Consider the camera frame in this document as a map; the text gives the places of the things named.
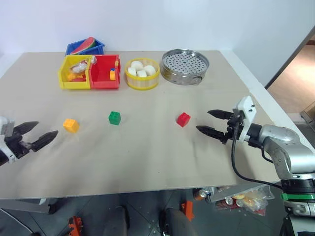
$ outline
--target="white wall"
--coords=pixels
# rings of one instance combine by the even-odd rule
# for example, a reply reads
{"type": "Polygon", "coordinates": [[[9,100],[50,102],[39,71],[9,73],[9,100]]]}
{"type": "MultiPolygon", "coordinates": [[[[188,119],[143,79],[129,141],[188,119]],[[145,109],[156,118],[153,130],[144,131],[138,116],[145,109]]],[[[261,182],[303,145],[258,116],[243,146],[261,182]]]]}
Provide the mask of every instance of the white wall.
{"type": "Polygon", "coordinates": [[[314,25],[314,0],[10,0],[0,51],[65,51],[88,36],[106,50],[234,49],[265,85],[314,25]]]}
{"type": "Polygon", "coordinates": [[[253,1],[248,14],[233,51],[265,86],[314,27],[315,1],[253,1]]]}

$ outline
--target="watermelon slice toy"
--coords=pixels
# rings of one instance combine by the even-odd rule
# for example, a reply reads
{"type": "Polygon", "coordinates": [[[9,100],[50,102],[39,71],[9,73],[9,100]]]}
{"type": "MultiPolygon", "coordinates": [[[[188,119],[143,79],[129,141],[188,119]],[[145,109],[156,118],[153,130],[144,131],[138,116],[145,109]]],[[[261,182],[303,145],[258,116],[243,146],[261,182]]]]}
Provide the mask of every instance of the watermelon slice toy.
{"type": "Polygon", "coordinates": [[[73,50],[70,55],[76,55],[84,50],[87,50],[89,48],[92,48],[95,46],[95,39],[93,37],[89,37],[84,42],[77,47],[75,50],[73,50]]]}

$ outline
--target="red block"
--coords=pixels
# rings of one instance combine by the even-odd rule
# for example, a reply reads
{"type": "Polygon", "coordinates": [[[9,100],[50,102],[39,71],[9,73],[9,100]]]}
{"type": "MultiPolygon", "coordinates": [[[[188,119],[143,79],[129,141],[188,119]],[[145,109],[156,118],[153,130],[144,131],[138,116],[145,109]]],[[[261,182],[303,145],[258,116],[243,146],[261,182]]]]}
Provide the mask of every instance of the red block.
{"type": "Polygon", "coordinates": [[[178,118],[177,118],[177,123],[181,126],[184,127],[185,125],[188,124],[190,120],[190,115],[187,115],[185,112],[182,113],[178,118]]]}

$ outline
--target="orange clip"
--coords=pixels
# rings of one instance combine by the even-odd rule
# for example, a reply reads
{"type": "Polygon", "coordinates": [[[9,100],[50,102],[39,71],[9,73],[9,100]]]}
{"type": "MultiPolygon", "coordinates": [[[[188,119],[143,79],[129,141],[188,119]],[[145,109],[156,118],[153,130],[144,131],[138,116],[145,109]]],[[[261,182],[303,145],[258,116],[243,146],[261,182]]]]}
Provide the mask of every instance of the orange clip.
{"type": "Polygon", "coordinates": [[[73,216],[68,220],[68,223],[69,223],[69,228],[71,229],[69,236],[81,236],[81,231],[82,231],[81,218],[73,216]]]}
{"type": "Polygon", "coordinates": [[[182,211],[189,221],[192,221],[195,216],[192,213],[192,201],[186,201],[186,203],[182,204],[182,211]]]}

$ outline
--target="green block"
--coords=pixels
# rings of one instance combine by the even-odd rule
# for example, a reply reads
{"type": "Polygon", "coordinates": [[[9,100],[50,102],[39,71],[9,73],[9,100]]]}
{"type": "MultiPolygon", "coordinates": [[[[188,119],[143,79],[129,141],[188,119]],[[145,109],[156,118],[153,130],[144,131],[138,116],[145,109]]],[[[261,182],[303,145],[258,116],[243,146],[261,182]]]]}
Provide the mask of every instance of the green block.
{"type": "Polygon", "coordinates": [[[122,118],[120,117],[119,112],[111,112],[108,119],[111,124],[119,125],[122,118]]]}

